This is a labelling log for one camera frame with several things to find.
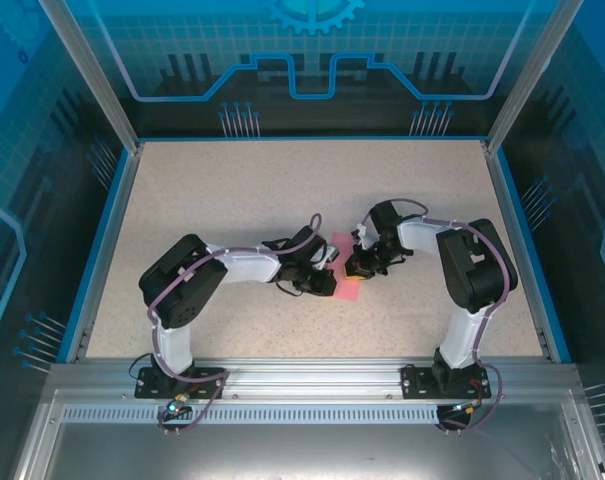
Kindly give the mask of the aluminium frame post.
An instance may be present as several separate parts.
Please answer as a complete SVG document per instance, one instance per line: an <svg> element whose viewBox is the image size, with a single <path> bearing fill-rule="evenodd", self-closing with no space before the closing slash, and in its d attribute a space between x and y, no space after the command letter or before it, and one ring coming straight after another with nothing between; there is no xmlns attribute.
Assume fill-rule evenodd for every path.
<svg viewBox="0 0 605 480"><path fill-rule="evenodd" d="M139 139L86 37L64 0L38 0L122 145L137 154Z"/></svg>
<svg viewBox="0 0 605 480"><path fill-rule="evenodd" d="M584 0L558 0L486 138L485 151L488 154L497 154L583 2Z"/></svg>

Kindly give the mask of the left aluminium side rail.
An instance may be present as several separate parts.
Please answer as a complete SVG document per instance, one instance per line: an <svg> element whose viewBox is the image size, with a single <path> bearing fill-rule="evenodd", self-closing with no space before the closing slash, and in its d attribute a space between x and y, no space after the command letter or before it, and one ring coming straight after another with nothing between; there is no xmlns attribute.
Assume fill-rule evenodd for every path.
<svg viewBox="0 0 605 480"><path fill-rule="evenodd" d="M137 154L130 153L131 157L129 158L128 166L124 171L124 175L119 186L113 212L108 222L104 241L98 255L96 270L91 279L88 295L84 307L82 308L79 329L74 335L72 342L72 356L67 363L74 363L85 355L85 351L87 349L86 338L91 336L93 325L97 319L97 314L104 294L104 289L108 279L118 237L121 231L129 198L133 190L140 160L143 155L143 148L144 146L141 145Z"/></svg>

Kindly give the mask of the right blue border strip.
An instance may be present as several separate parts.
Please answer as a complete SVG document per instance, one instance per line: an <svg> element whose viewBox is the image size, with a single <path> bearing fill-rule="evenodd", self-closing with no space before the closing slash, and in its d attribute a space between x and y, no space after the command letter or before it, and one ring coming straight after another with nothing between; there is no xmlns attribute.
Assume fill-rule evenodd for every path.
<svg viewBox="0 0 605 480"><path fill-rule="evenodd" d="M523 202L502 147L498 149L496 156L500 173L504 177L506 190L517 218L517 229L522 237L521 243L524 253L520 255L522 260L519 264L523 263L523 267L530 271L531 279L526 280L525 284L533 289L533 298L538 303L538 306L532 308L536 314L535 319L542 322L541 328L547 341L550 358L556 363L570 364L573 359L543 272L531 227L526 219Z"/></svg>

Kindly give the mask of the left aluminium frame post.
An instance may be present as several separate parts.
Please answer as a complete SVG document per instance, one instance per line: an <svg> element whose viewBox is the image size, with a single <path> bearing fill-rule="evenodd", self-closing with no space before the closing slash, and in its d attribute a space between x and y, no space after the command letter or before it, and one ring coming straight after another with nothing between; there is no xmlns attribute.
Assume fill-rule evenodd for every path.
<svg viewBox="0 0 605 480"><path fill-rule="evenodd" d="M137 154L139 139L86 37L64 0L38 0L122 145Z"/></svg>

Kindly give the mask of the aluminium mounting rail beam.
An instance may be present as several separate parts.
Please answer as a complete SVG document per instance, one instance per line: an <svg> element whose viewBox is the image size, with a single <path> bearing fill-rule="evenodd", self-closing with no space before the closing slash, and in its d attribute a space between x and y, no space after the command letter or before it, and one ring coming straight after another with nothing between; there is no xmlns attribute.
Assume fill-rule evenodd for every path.
<svg viewBox="0 0 605 480"><path fill-rule="evenodd" d="M555 403L569 391L581 390L577 368L541 357L489 359L503 378L508 403ZM400 369L408 364L429 367L432 360L417 358L317 359L198 359L198 367L230 372L223 401L244 403L397 403L402 399ZM134 379L129 359L85 359L51 367L43 390L45 399L76 402L131 402Z"/></svg>

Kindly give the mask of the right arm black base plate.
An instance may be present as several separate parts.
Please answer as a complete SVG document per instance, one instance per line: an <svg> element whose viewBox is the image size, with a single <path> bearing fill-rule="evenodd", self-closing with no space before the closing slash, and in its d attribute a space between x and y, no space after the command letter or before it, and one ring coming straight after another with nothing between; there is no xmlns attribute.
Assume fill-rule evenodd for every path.
<svg viewBox="0 0 605 480"><path fill-rule="evenodd" d="M418 367L408 364L400 370L404 399L483 399L492 397L487 371L473 364L450 369L446 364Z"/></svg>

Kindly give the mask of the left blue border strip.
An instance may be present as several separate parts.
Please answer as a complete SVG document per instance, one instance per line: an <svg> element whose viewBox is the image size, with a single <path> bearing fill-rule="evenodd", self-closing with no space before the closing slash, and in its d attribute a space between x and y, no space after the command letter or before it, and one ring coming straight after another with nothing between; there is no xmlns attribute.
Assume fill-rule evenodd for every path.
<svg viewBox="0 0 605 480"><path fill-rule="evenodd" d="M91 283L91 279L96 270L96 265L98 261L98 255L100 253L104 236L106 234L106 229L108 226L108 222L113 212L116 196L119 190L119 186L124 175L124 171L129 163L129 158L131 157L130 152L125 149L123 153L120 155L118 160L118 164L116 166L116 171L114 175L114 179L111 187L108 190L108 194L106 197L106 201L102 210L102 214L100 217L100 221L98 223L96 233L94 235L93 243L91 249L89 251L89 255L85 264L85 268L80 280L80 284L78 287L78 291L72 305L72 309L69 315L69 319L66 325L66 330L63 335L61 345L58 348L56 362L57 363L67 363L72 356L72 342L74 339L74 335L77 333L79 329L80 317L82 308L84 307L89 286Z"/></svg>

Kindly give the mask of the right aluminium frame post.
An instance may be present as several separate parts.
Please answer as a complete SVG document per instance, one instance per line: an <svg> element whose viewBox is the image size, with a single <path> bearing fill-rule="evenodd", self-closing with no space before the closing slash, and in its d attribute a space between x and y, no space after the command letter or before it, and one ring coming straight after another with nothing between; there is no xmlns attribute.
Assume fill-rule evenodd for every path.
<svg viewBox="0 0 605 480"><path fill-rule="evenodd" d="M485 151L488 154L497 154L583 2L584 0L558 0L486 138Z"/></svg>

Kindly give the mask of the grey metal tray panel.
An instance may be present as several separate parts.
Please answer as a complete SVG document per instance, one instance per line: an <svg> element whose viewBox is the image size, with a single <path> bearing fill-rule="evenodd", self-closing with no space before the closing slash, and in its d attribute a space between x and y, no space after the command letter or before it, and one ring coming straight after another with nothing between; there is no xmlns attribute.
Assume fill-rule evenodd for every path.
<svg viewBox="0 0 605 480"><path fill-rule="evenodd" d="M605 447L588 408L508 403L468 433L436 425L68 424L40 405L10 480L605 480ZM216 405L397 405L244 403Z"/></svg>

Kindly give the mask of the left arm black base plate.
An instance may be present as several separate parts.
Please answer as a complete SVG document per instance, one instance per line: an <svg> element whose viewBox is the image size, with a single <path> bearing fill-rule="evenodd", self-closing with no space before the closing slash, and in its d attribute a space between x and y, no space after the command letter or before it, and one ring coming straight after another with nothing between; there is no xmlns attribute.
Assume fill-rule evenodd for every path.
<svg viewBox="0 0 605 480"><path fill-rule="evenodd" d="M221 384L221 378L204 382L203 379L225 373L222 368L201 368L191 366L183 376L196 380L196 383L183 382L166 375L159 367L141 368L138 372L134 396L138 399L173 399L177 394L188 393L190 399L210 399Z"/></svg>

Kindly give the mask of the blue border strip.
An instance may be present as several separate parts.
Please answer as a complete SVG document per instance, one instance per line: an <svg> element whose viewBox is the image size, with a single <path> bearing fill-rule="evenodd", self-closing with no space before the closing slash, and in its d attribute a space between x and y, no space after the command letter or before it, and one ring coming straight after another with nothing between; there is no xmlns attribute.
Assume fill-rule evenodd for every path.
<svg viewBox="0 0 605 480"><path fill-rule="evenodd" d="M530 271L531 279L526 280L525 284L533 289L533 298L538 303L538 306L532 308L536 314L535 319L542 322L541 328L547 341L550 358L556 363L570 364L573 359L543 272L531 227L526 219L523 202L502 147L498 149L496 156L500 173L504 177L506 190L517 218L517 229L522 237L521 243L524 253L520 255L522 260L519 264L523 263L523 267Z"/></svg>
<svg viewBox="0 0 605 480"><path fill-rule="evenodd" d="M98 261L98 255L100 253L104 236L106 234L106 229L108 226L108 222L113 212L116 196L119 190L119 186L124 175L124 171L129 163L129 158L131 157L130 152L125 149L123 153L120 155L118 160L118 164L116 166L116 171L114 175L114 179L111 187L108 190L108 194L106 197L106 201L102 210L102 214L100 217L100 221L98 223L96 233L94 235L93 243L91 249L89 251L89 255L85 264L85 268L80 280L80 284L78 287L78 291L72 305L72 309L69 315L69 319L66 325L66 330L63 335L61 345L58 348L56 362L57 363L67 363L72 356L72 342L74 339L74 335L77 333L79 329L80 317L82 308L84 307L89 286L91 283L91 279L96 270L96 265Z"/></svg>

